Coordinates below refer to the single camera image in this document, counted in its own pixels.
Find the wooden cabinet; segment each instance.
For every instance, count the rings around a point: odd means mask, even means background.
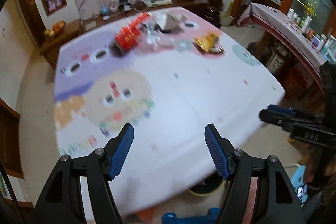
[[[40,55],[43,55],[49,65],[56,70],[58,52],[62,45],[81,34],[79,19],[65,25],[63,32],[55,38],[46,38],[40,48]]]
[[[0,160],[8,175],[22,178],[19,152],[20,115],[0,99]]]

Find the tiled floor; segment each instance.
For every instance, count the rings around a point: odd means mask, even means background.
[[[222,28],[233,39],[247,47],[250,42],[263,36],[262,28]],[[32,55],[19,93],[17,109],[20,120],[20,156],[28,194],[35,205],[46,179],[58,160],[53,120],[54,72],[37,51]],[[266,125],[255,132],[241,147],[251,156],[267,157],[275,154],[283,165],[294,164],[302,155],[287,142],[288,133],[280,128]],[[209,197],[193,196],[184,192],[167,202],[150,209],[150,219],[145,213],[129,216],[126,222],[161,223],[166,212],[179,217],[204,215],[209,208],[220,207],[224,187]]]

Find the bottle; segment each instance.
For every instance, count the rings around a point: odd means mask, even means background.
[[[287,17],[289,17],[290,19],[292,19],[293,15],[294,15],[294,10],[293,9],[289,9],[289,11],[287,13]]]
[[[327,42],[325,42],[325,44],[324,44],[324,46],[323,46],[323,48],[322,48],[322,50],[321,50],[321,52],[322,52],[323,54],[326,54],[326,53],[327,53],[327,50],[328,50],[328,48],[329,48],[329,46],[330,46],[330,42],[331,42],[331,39],[328,39]]]
[[[116,12],[118,10],[118,5],[115,3],[114,0],[110,0],[110,11]]]
[[[319,46],[317,47],[317,50],[318,51],[323,51],[323,48],[324,48],[324,45],[326,44],[326,41],[327,41],[327,37],[325,36],[325,34],[323,33],[321,35],[321,43],[319,44]]]
[[[331,36],[331,32],[333,31],[333,29],[332,28],[330,28],[330,30],[329,30],[329,32],[328,32],[328,34],[327,34],[327,39],[329,39],[329,37]]]
[[[302,22],[300,23],[300,26],[302,25],[301,28],[303,32],[305,32],[308,29],[311,21],[312,18],[310,16],[306,16],[305,20],[303,20],[303,23]]]
[[[298,14],[294,14],[292,17],[293,22],[296,22],[296,20],[298,19],[299,15]]]
[[[296,20],[296,22],[295,22],[295,24],[299,26],[300,22],[301,22],[301,17],[298,17],[297,20]]]
[[[316,49],[318,48],[318,46],[321,44],[321,40],[320,39],[318,39],[317,37],[314,37],[314,39],[313,39],[313,45],[314,45],[314,47],[316,47]]]

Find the plastic container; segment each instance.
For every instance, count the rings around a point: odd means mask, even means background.
[[[295,21],[295,24],[298,25],[298,26],[300,26],[300,23],[301,23],[301,18],[298,17],[298,18],[296,19],[296,21]]]
[[[233,20],[232,16],[226,15],[226,13],[224,13],[224,12],[221,13],[219,17],[220,17],[220,23],[221,23],[222,27],[228,27]]]
[[[317,49],[318,51],[321,51],[321,50],[322,50],[322,48],[324,47],[324,45],[325,45],[325,43],[326,43],[326,40],[327,40],[327,37],[326,37],[325,34],[323,33],[323,34],[321,35],[320,44],[316,47],[316,49]]]
[[[329,48],[329,46],[330,46],[331,41],[332,41],[332,40],[329,38],[329,39],[327,40],[327,42],[325,42],[325,44],[324,44],[324,46],[323,46],[323,48],[322,48],[322,50],[321,50],[321,52],[322,52],[323,54],[326,54],[326,52],[327,52],[327,50],[328,50],[328,48]]]
[[[313,43],[313,46],[317,48],[322,42],[317,37],[314,37],[312,43]]]
[[[288,13],[287,13],[287,17],[289,17],[290,19],[293,18],[293,15],[295,14],[293,9],[289,9]]]
[[[310,16],[307,16],[304,20],[304,22],[302,23],[302,31],[306,32],[309,28],[309,24],[312,21],[312,18]]]
[[[296,20],[298,19],[299,15],[298,14],[294,14],[292,17],[293,22],[296,22]]]

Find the wooden furniture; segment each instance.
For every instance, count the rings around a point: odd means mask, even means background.
[[[55,70],[59,48],[80,34],[79,19],[67,23],[63,32],[59,36],[55,38],[46,38],[45,42],[42,44],[39,50],[40,55],[43,55],[49,65],[53,68],[53,70]]]
[[[7,175],[23,179],[19,152],[20,114],[0,99],[0,160]]]
[[[204,0],[172,0],[172,2],[173,2],[172,5],[153,7],[153,8],[149,8],[148,11],[157,10],[161,8],[167,8],[167,7],[181,6],[187,9],[188,11],[203,18],[205,15],[206,8],[209,4],[208,2]],[[137,10],[145,11],[145,7],[143,4],[135,4],[135,8]],[[80,24],[79,19],[69,22],[65,25],[63,33],[60,34],[58,37],[53,38],[53,39],[49,39],[49,38],[46,39],[46,41],[43,43],[43,45],[40,48],[40,55],[43,55],[48,61],[49,65],[53,68],[53,70],[55,70],[59,48],[65,43],[69,42],[71,39],[74,39],[80,34],[87,32],[85,26],[88,23],[95,22],[96,24],[95,28],[97,28],[105,24],[114,22],[116,20],[119,20],[119,19],[122,19],[128,16],[133,16],[136,13],[138,12],[135,10],[130,10],[126,14],[115,12],[111,14],[111,16],[113,17],[111,17],[109,20],[106,20],[106,21],[103,20],[102,16],[99,16],[97,18],[92,18],[92,19],[83,21],[81,24]]]
[[[208,123],[239,147],[263,124],[259,111],[284,95],[269,71],[228,35],[183,8],[164,11],[184,14],[193,25],[158,32],[160,41],[137,45],[136,57],[106,54],[112,35],[127,22],[122,19],[77,37],[59,54],[54,116],[61,155],[86,156],[126,121],[134,125],[125,165],[110,183],[121,215],[161,203],[215,171],[204,141]],[[201,54],[193,45],[194,37],[209,32],[219,36],[226,54]],[[86,193],[87,183],[81,185]],[[84,208],[89,203],[83,196]]]
[[[279,10],[280,5],[281,5],[281,3],[278,3],[276,0],[251,0],[251,2],[263,4],[263,5],[266,5],[266,6],[270,6],[272,8],[277,9],[277,10]]]
[[[173,3],[171,5],[149,8],[147,11],[153,11],[153,10],[157,10],[157,9],[181,6],[185,9],[187,9],[188,11],[194,13],[195,15],[198,15],[199,17],[204,18],[206,8],[209,5],[209,3],[207,1],[204,1],[204,0],[172,0],[172,2]],[[144,12],[146,11],[144,5],[141,4],[141,3],[135,4],[135,8],[137,10],[141,10],[141,11],[144,11]],[[122,19],[122,18],[125,18],[125,17],[128,17],[128,16],[133,16],[136,13],[138,13],[138,12],[135,11],[135,10],[130,10],[126,14],[125,13],[120,13],[120,12],[115,12],[115,13],[111,14],[112,17],[109,20],[103,20],[102,16],[85,20],[81,24],[81,26],[82,26],[81,32],[82,33],[87,32],[86,29],[85,29],[85,25],[88,24],[88,23],[91,23],[93,21],[95,21],[95,23],[97,24],[96,27],[100,27],[100,26],[103,26],[103,25],[108,24],[110,22],[114,22],[116,20],[119,20],[119,19]]]

